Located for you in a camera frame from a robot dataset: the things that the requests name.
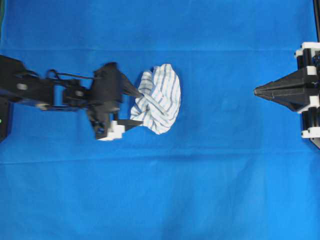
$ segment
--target cable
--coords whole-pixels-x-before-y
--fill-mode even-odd
[[[49,78],[49,73],[53,73],[56,79],[61,80],[59,77],[59,74],[56,70],[54,70],[54,69],[48,70],[45,75],[46,78]]]
[[[30,70],[24,70],[24,71],[18,71],[14,74],[15,76],[25,76],[25,75],[32,75],[32,76],[36,76],[37,78],[39,78],[38,73],[34,72],[34,71],[30,71]]]
[[[62,75],[62,76],[74,77],[74,78],[78,78],[78,79],[88,79],[88,80],[92,80],[93,79],[93,77],[79,76],[79,75],[74,75],[74,74],[69,74],[69,73],[57,72],[57,74],[58,75]]]

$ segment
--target blue stripe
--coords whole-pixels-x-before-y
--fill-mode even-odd
[[[161,122],[157,121],[162,127],[166,128],[166,129],[169,129],[170,127],[169,126],[165,126],[163,125]]]
[[[162,111],[158,108],[158,106],[156,106],[153,102],[149,102],[149,104],[152,104],[162,115],[164,115]]]
[[[172,71],[170,71],[169,72],[169,81],[170,81],[170,79],[171,79],[171,74],[172,74]],[[167,75],[167,64],[165,65],[165,77],[166,77],[166,75]],[[165,81],[163,80],[162,81],[162,84],[161,84],[161,93],[162,93],[162,95],[163,95],[163,97],[160,99],[160,101],[159,101],[159,104],[162,102],[162,100],[165,98],[165,94],[163,93],[163,87],[164,87],[164,83],[165,83]]]
[[[141,105],[141,108],[143,109],[143,108],[145,107],[145,105],[147,105],[148,103],[149,103],[149,102],[148,102],[148,100],[146,99],[146,100],[145,100],[145,103]]]
[[[152,88],[154,87],[154,84],[152,82],[144,82],[144,83],[140,83],[140,86],[139,86],[139,90],[141,88],[149,88],[150,90],[152,90]]]
[[[173,115],[173,118],[169,119],[169,121],[172,121],[172,120],[175,118],[175,115],[178,115],[177,112],[178,112],[179,109],[180,109],[180,103],[181,103],[181,96],[180,96],[180,98],[179,98],[178,108],[176,109],[176,111],[175,111],[175,113],[174,113],[174,115]]]
[[[172,85],[171,83],[171,77],[172,77],[172,72],[174,73],[174,74],[176,74],[176,72],[172,69],[172,67],[171,67],[171,65],[170,65],[170,68],[171,68],[171,71],[170,71],[170,75],[169,75],[169,81],[168,81],[168,85],[167,85],[167,88],[166,88],[166,95],[168,95],[168,88],[174,88],[175,86],[174,85]]]
[[[150,89],[150,88],[147,88],[147,87],[140,88],[139,90],[149,90],[149,91],[151,91],[151,89]]]
[[[144,97],[141,97],[136,104],[139,105],[139,103],[140,103],[140,101],[141,101],[142,99],[144,99]]]
[[[152,94],[154,93],[155,89],[156,89],[155,75],[156,75],[156,73],[157,73],[157,69],[158,69],[157,66],[154,67],[154,68],[153,68],[152,75],[151,75],[151,81],[152,81],[152,83],[153,83],[153,88],[152,88],[152,90],[151,90],[150,95],[152,95]]]
[[[134,107],[137,109],[137,111],[138,111],[139,113],[142,114],[141,109],[139,108],[139,106],[138,106],[137,104],[135,104]]]
[[[151,80],[151,79],[149,79],[149,78],[142,78],[142,79],[141,79],[141,81],[148,81],[148,82],[153,83],[153,82],[152,82],[152,80]]]
[[[171,109],[171,107],[172,107],[172,105],[173,105],[173,101],[172,101],[172,92],[174,91],[176,81],[177,81],[177,74],[176,74],[176,73],[174,73],[174,82],[173,82],[173,87],[171,88],[171,93],[170,93],[170,101],[171,101],[171,103],[170,103],[170,106],[169,106],[169,108],[168,108],[167,112],[169,112],[169,110]]]
[[[145,112],[144,112],[144,115],[143,115],[142,121],[144,121],[144,120],[145,120],[146,116],[147,116],[147,111],[145,111]]]
[[[164,89],[164,82],[165,82],[165,78],[167,75],[167,64],[164,65],[164,75],[163,75],[163,79],[162,79],[162,83],[161,83],[161,88],[160,91],[162,92],[162,90]]]
[[[169,75],[169,81],[168,81],[168,85],[169,85],[169,82],[170,82],[170,80],[171,80],[171,74],[172,74],[172,71],[170,71],[169,72],[170,73],[170,75]],[[164,83],[162,82],[162,86],[161,86],[161,92],[162,92],[162,95],[163,95],[163,97],[160,99],[160,101],[159,101],[159,104],[162,102],[162,100],[165,98],[165,94],[163,93],[163,85],[164,85]]]

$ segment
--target blue surface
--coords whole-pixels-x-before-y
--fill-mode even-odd
[[[182,105],[168,133],[99,142],[84,111],[16,104],[1,240],[319,239],[319,151],[297,114],[253,96],[316,40],[311,1],[10,0],[2,30],[0,52],[41,75],[116,61],[138,85],[171,63]]]

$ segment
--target white cloth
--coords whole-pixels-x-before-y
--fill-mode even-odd
[[[144,97],[136,98],[130,119],[143,121],[156,134],[163,134],[176,121],[181,104],[180,80],[171,64],[145,71],[138,88]]]

